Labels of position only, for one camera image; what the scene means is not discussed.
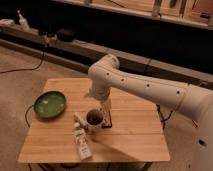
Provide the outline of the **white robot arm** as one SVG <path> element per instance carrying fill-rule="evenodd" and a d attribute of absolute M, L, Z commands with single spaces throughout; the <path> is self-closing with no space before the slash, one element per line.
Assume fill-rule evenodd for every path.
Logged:
<path fill-rule="evenodd" d="M 90 94 L 98 101 L 110 96 L 112 87 L 163 105 L 194 120 L 198 134 L 192 171 L 213 171 L 213 90 L 179 81 L 135 75 L 119 70 L 115 55 L 107 54 L 88 69 Z"/>

